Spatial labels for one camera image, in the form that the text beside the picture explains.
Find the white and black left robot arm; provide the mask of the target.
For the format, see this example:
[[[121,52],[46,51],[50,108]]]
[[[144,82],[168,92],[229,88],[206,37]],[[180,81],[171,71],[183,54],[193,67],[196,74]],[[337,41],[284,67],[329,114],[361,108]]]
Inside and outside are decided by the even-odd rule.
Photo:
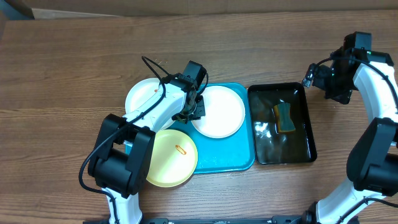
[[[203,117],[207,83],[206,69],[190,61],[182,73],[159,78],[157,92],[138,109],[105,117],[78,174],[85,190],[106,196],[105,223],[141,222],[138,193],[149,173],[155,135],[170,119],[187,123]]]

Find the white plate with ketchup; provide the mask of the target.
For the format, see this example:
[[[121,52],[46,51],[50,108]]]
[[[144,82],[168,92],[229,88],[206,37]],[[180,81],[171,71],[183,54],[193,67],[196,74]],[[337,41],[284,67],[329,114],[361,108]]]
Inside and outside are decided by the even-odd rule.
[[[192,121],[194,128],[209,138],[226,138],[242,126],[245,107],[241,97],[225,86],[210,86],[202,93],[205,116]]]

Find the yellow plate with ketchup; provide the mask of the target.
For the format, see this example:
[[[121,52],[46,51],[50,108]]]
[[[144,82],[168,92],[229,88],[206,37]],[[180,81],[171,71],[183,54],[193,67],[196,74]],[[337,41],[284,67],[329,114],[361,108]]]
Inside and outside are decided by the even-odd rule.
[[[176,187],[193,175],[197,162],[197,147],[188,135],[174,129],[159,131],[146,180],[158,187]]]

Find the green and yellow sponge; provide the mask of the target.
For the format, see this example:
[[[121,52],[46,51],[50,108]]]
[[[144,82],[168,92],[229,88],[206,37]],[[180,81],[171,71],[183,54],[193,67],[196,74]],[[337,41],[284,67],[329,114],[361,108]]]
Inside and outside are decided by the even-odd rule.
[[[277,132],[279,134],[288,134],[295,132],[295,126],[290,117],[290,104],[279,103],[273,106],[273,112],[275,116],[275,123]]]

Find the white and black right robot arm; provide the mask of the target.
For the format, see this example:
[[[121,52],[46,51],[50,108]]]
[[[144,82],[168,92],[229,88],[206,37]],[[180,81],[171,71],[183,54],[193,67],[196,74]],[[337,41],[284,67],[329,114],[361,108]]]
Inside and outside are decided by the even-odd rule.
[[[313,203],[296,223],[358,223],[358,213],[397,193],[397,84],[388,53],[372,49],[372,35],[354,32],[326,60],[309,66],[302,84],[325,92],[326,99],[348,104],[353,91],[363,99],[369,126],[351,150],[345,180],[324,199]]]

